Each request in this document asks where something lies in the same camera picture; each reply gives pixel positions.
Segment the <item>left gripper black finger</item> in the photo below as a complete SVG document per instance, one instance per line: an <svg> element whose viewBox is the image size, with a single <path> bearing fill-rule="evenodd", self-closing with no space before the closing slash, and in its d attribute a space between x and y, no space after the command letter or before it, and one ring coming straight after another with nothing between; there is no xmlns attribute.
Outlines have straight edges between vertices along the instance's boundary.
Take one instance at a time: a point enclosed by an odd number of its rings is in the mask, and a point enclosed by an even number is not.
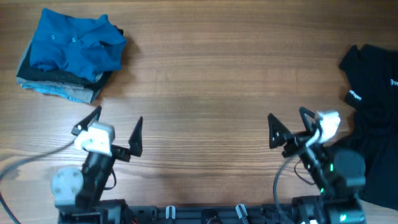
<svg viewBox="0 0 398 224"><path fill-rule="evenodd" d="M129 151L132 156L141 157L142 155L142 125L143 117L141 116L137 121L136 126L129 138Z"/></svg>
<svg viewBox="0 0 398 224"><path fill-rule="evenodd" d="M78 136L82 131L87 131L92 122L98 121L100 118L102 106L97 106L87 117L74 125L71 134Z"/></svg>

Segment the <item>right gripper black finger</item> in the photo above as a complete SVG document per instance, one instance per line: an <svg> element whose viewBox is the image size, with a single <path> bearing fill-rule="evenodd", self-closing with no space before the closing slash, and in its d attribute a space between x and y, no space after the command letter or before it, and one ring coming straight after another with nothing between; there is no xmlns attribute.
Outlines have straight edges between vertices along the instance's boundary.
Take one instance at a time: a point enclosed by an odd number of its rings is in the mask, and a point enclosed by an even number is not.
<svg viewBox="0 0 398 224"><path fill-rule="evenodd" d="M313 133L316 130L316 126L314 124L315 113L303 106L299 108L299 113L306 131Z"/></svg>
<svg viewBox="0 0 398 224"><path fill-rule="evenodd" d="M272 113L268 117L269 125L269 147L275 149L283 146L293 138L293 134Z"/></svg>

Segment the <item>black polo shirt white logo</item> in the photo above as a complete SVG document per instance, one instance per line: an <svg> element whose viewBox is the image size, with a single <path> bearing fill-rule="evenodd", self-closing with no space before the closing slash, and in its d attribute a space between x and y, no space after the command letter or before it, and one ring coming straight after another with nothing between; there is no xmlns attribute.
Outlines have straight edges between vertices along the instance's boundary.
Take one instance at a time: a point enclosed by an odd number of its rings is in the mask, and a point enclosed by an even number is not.
<svg viewBox="0 0 398 224"><path fill-rule="evenodd" d="M362 200L397 209L397 52L352 46L339 64L349 82L345 102L354 113L353 132L336 142L365 159Z"/></svg>

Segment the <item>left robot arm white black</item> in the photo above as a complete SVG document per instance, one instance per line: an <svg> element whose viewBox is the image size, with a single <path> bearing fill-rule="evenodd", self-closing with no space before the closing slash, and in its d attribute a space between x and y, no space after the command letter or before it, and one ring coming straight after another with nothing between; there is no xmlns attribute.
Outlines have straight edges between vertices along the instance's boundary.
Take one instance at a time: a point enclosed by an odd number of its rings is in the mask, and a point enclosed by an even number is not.
<svg viewBox="0 0 398 224"><path fill-rule="evenodd" d="M140 117L128 140L128 147L113 144L114 126L100 123L102 107L95 108L74 125L77 149L88 153L81 169L64 167L51 181L59 223L138 223L134 212L124 199L100 200L109 176L115 177L116 161L129 162L132 156L142 155L142 125Z"/></svg>

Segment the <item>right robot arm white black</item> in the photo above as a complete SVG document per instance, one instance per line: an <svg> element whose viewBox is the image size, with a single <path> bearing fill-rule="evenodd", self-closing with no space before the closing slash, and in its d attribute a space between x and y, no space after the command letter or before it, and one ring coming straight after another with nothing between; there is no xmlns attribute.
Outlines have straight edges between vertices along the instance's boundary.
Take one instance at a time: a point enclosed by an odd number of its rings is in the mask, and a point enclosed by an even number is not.
<svg viewBox="0 0 398 224"><path fill-rule="evenodd" d="M272 194L281 223L365 223L359 191L365 186L364 157L347 147L324 144L335 136L341 122L335 110L312 112L299 109L304 131L291 132L272 113L268 114L269 147L283 147L285 161L277 171ZM295 197L283 208L277 195L279 178L298 158L312 178L309 185L319 195Z"/></svg>

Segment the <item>grey folded garment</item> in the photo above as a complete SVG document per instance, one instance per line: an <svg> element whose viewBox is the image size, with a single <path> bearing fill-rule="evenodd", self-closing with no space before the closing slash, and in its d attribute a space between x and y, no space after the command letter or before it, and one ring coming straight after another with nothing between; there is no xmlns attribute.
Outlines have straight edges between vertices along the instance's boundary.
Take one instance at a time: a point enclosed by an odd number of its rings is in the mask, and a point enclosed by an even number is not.
<svg viewBox="0 0 398 224"><path fill-rule="evenodd" d="M30 66L30 46L27 46L17 70L16 82L62 87L69 95L92 103L111 77L111 72L104 72L96 76L91 82L63 70L43 71Z"/></svg>

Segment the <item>light blue folded garment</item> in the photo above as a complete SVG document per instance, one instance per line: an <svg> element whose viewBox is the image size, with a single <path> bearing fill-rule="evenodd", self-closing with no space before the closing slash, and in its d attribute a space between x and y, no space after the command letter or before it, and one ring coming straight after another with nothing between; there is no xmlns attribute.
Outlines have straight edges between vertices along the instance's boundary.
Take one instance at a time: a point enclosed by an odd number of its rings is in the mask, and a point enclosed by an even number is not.
<svg viewBox="0 0 398 224"><path fill-rule="evenodd" d="M31 89L38 93L44 95L57 95L64 99L74 101L77 103L82 103L83 101L69 95L62 87L52 86L52 85L39 85L39 84L29 84L29 83L21 83L21 87L23 89Z"/></svg>

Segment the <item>blue folded polo shirt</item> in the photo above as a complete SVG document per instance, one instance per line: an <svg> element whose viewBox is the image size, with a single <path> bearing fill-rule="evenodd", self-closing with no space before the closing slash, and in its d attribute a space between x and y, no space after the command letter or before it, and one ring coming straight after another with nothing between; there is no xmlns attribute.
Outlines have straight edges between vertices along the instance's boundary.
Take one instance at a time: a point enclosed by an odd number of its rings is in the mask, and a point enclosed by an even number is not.
<svg viewBox="0 0 398 224"><path fill-rule="evenodd" d="M30 66L95 82L99 74L121 69L126 42L106 14L76 18L44 8L30 45Z"/></svg>

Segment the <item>dark charcoal folded garment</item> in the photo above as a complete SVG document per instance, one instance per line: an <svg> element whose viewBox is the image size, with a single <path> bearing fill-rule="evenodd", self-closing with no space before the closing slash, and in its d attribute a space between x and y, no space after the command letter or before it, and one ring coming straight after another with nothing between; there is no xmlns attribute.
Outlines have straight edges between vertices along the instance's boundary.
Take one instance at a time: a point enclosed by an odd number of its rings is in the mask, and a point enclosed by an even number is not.
<svg viewBox="0 0 398 224"><path fill-rule="evenodd" d="M113 61L106 55L102 45L93 48L71 47L65 49L65 68L44 70L30 65L32 46L26 48L17 77L27 81L55 82L66 85L78 85L92 90L101 89L114 70L120 70L119 61Z"/></svg>

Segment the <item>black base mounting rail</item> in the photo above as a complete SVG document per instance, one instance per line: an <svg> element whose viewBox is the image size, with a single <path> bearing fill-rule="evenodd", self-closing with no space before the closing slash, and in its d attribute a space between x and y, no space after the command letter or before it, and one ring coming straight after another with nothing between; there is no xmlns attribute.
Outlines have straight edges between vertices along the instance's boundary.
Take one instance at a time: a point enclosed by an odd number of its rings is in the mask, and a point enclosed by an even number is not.
<svg viewBox="0 0 398 224"><path fill-rule="evenodd" d="M59 223L366 223L356 200L323 203L317 196L297 197L280 205L287 219L274 204L230 207L185 207L174 205L128 206L123 200L106 200L99 207L79 212L60 212Z"/></svg>

